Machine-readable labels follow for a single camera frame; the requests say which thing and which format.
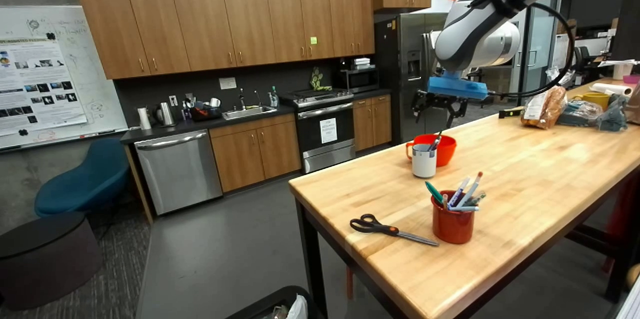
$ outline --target scissor blade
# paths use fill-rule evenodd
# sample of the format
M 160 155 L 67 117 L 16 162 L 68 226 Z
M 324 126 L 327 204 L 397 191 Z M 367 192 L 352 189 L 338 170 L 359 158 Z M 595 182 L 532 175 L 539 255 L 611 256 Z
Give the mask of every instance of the scissor blade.
M 427 239 L 426 237 L 409 234 L 408 232 L 404 232 L 404 231 L 398 232 L 398 237 L 402 237 L 404 239 L 413 240 L 415 242 L 426 244 L 428 246 L 433 246 L 433 247 L 439 247 L 440 246 L 440 244 L 437 243 L 436 241 Z

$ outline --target yellow mug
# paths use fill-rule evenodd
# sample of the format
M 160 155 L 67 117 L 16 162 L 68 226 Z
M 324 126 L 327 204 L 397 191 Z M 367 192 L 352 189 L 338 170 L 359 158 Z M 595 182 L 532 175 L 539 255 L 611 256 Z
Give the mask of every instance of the yellow mug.
M 609 94 L 591 92 L 582 95 L 576 95 L 573 97 L 573 100 L 588 101 L 601 106 L 602 110 L 607 110 L 607 108 L 609 107 L 610 97 L 611 95 Z

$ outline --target scissors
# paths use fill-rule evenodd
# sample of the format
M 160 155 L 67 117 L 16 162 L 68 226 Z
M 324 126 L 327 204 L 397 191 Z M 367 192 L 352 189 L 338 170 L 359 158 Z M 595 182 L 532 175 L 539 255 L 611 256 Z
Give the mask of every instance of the scissors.
M 404 239 L 413 240 L 414 242 L 426 244 L 428 246 L 440 246 L 440 244 L 438 244 L 436 241 L 427 239 L 422 236 L 409 234 L 408 232 L 400 231 L 397 227 L 383 225 L 378 221 L 378 219 L 376 219 L 373 214 L 364 214 L 359 219 L 351 219 L 349 225 L 361 233 L 382 233 L 390 235 L 391 237 L 401 237 Z

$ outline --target backsplash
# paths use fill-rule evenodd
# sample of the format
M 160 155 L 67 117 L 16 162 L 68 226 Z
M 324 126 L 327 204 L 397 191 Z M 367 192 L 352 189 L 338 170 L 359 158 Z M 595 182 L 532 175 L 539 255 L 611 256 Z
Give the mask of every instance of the backsplash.
M 263 105 L 269 104 L 268 92 L 275 85 L 278 93 L 310 89 L 311 71 L 318 67 L 323 73 L 322 84 L 331 85 L 332 73 L 339 67 L 338 58 L 292 63 L 247 66 L 219 70 L 191 71 L 150 77 L 114 80 L 122 112 L 129 126 L 139 125 L 137 108 L 155 108 L 158 103 L 169 102 L 169 96 L 177 96 L 182 103 L 186 93 L 193 93 L 198 100 L 218 98 L 223 110 L 240 108 L 240 88 L 244 91 L 246 105 L 258 104 L 254 91 L 258 91 Z M 220 89 L 219 78 L 234 77 L 236 89 Z

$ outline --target microwave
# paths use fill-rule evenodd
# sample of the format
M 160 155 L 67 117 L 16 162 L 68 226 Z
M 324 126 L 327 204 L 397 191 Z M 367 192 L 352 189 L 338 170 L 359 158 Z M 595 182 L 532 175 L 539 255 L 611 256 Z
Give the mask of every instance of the microwave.
M 333 87 L 346 89 L 351 93 L 375 91 L 375 89 L 380 89 L 378 69 L 373 67 L 354 70 L 340 70 L 338 75 L 334 75 Z

